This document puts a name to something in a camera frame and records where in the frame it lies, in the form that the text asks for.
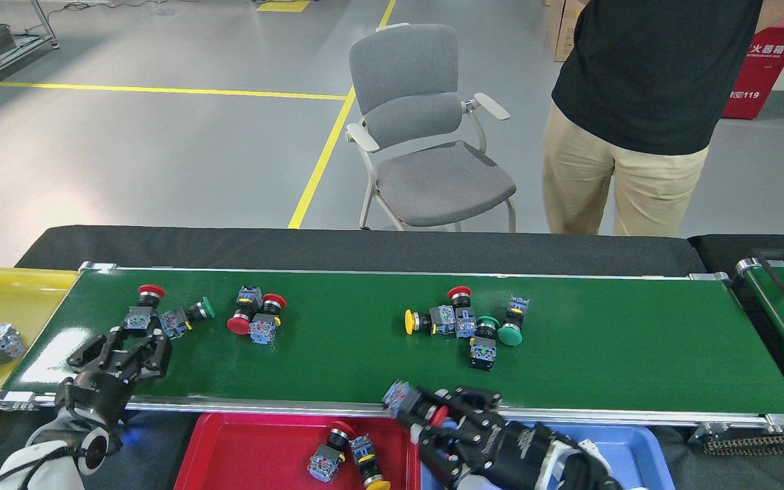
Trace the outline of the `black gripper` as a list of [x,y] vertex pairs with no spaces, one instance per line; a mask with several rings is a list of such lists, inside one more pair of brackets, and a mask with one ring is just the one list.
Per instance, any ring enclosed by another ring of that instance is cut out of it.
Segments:
[[[57,387],[57,410],[75,421],[94,421],[113,430],[133,396],[137,381],[99,372],[120,372],[127,368],[123,350],[127,335],[113,329],[87,339],[67,358],[72,372],[88,372],[63,379]],[[129,348],[129,360],[137,365],[137,379],[164,378],[172,346],[165,332],[153,331]]]
[[[536,423],[502,421],[497,391],[474,387],[439,389],[436,424],[463,424],[468,418],[476,424],[481,440],[473,452],[473,473],[503,489],[538,489],[542,463],[556,434]],[[472,427],[424,425],[420,431],[420,460],[444,488],[455,488],[466,471],[463,450],[478,442]]]

